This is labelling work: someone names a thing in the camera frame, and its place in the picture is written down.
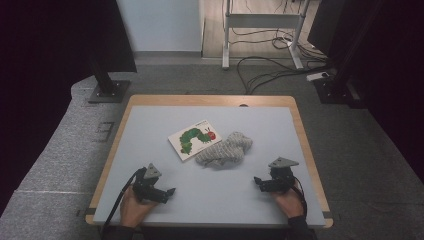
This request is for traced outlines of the black stand with base plate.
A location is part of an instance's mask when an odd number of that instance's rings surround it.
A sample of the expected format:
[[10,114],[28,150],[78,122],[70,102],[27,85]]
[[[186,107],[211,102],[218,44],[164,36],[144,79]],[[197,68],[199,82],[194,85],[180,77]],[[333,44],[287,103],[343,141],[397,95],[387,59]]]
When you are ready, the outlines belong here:
[[108,72],[101,66],[94,55],[88,60],[90,69],[97,81],[88,102],[95,103],[121,103],[130,85],[129,80],[112,80]]
[[308,40],[327,57],[335,75],[314,86],[323,104],[350,104],[354,57],[363,40],[368,7],[362,0],[321,0]]

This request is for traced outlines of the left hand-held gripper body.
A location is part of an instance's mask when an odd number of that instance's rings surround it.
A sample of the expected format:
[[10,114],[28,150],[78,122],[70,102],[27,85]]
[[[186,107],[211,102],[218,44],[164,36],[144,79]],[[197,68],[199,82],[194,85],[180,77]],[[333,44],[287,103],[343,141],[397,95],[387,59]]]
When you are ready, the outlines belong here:
[[162,191],[154,187],[160,176],[160,171],[152,163],[136,171],[133,191],[140,201],[154,201],[155,198],[161,197]]

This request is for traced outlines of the dark curtain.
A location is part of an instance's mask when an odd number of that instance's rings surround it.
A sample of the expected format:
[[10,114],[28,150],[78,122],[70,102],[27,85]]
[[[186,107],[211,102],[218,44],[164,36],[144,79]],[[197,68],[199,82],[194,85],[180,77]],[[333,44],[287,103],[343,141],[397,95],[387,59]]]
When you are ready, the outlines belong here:
[[364,37],[348,87],[424,183],[424,0],[362,0]]
[[0,215],[98,68],[135,70],[118,0],[0,0]]

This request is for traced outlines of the white power strip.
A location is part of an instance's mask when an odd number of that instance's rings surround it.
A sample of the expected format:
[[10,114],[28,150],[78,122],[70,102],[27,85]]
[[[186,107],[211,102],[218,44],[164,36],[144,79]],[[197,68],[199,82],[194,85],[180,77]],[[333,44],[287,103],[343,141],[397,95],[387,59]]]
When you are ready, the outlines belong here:
[[315,80],[325,79],[325,78],[328,78],[328,77],[330,77],[330,75],[327,72],[319,72],[319,73],[307,75],[306,80],[311,82],[311,81],[315,81]]

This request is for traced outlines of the white desk frame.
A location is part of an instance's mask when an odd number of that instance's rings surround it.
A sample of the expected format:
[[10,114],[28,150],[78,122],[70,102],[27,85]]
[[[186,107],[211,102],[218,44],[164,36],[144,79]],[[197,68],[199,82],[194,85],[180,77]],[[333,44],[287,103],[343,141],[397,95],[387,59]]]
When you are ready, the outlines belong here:
[[303,8],[297,14],[239,14],[232,13],[231,0],[225,0],[224,42],[222,52],[222,68],[229,68],[229,30],[231,28],[264,28],[292,29],[292,41],[287,44],[292,61],[297,69],[303,69],[297,45],[303,24],[306,19],[310,0],[304,0]]

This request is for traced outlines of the person's left hand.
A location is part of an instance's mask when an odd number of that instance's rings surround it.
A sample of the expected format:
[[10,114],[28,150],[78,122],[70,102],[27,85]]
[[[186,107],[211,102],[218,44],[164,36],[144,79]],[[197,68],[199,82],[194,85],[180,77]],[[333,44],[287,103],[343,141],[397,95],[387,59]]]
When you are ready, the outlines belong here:
[[120,224],[135,228],[156,206],[156,202],[140,202],[133,191],[127,189],[120,204]]

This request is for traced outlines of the grey striped cloth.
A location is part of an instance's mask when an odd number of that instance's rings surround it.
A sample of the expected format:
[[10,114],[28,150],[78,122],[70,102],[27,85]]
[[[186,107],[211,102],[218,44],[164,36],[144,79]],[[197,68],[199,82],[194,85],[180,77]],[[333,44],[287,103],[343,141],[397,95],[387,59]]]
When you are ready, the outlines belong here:
[[232,132],[227,139],[206,148],[196,155],[196,162],[201,166],[224,166],[237,164],[253,145],[253,140],[241,132]]

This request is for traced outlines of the caterpillar picture board book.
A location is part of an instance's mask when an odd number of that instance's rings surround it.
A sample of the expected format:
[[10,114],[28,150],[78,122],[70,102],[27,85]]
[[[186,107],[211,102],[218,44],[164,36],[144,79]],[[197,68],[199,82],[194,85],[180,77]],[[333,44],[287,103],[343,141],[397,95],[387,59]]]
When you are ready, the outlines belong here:
[[192,158],[221,140],[222,137],[207,120],[202,120],[168,137],[181,161]]

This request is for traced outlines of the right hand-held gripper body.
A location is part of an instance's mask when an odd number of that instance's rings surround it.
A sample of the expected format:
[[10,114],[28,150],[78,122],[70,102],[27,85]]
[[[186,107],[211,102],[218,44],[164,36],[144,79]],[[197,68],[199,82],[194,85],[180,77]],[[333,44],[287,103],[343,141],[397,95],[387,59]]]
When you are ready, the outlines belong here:
[[287,192],[295,185],[295,176],[291,170],[298,162],[278,157],[269,164],[271,180],[268,186],[270,192]]

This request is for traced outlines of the person's right hand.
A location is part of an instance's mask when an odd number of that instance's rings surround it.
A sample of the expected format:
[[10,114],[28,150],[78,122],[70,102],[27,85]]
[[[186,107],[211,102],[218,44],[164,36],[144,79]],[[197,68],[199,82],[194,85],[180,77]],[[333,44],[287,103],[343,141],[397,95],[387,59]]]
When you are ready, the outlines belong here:
[[304,207],[301,203],[301,198],[293,189],[285,193],[272,192],[271,196],[288,219],[304,215]]

